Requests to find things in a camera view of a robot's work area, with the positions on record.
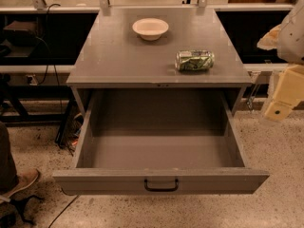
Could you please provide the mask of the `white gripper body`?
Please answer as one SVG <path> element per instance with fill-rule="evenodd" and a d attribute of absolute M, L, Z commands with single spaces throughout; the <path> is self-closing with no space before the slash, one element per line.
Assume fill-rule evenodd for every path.
<path fill-rule="evenodd" d="M 289 65 L 279 74 L 273 99 L 288 107 L 304 100 L 304 66 Z"/>

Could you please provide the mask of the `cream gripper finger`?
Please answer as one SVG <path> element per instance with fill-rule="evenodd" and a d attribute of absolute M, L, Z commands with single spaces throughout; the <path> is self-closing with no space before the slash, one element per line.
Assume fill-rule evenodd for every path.
<path fill-rule="evenodd" d="M 281 122 L 286 119 L 291 112 L 293 107 L 283 102 L 271 101 L 264 111 L 264 117 L 273 122 Z"/>

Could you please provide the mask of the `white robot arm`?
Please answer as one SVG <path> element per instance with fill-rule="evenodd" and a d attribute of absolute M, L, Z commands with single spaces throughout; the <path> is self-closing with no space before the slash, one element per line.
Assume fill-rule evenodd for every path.
<path fill-rule="evenodd" d="M 278 74 L 263 112 L 268 121 L 280 122 L 304 100 L 304 0 L 297 0 L 282 22 L 257 42 L 257 47 L 275 49 L 277 56 L 288 63 Z"/>

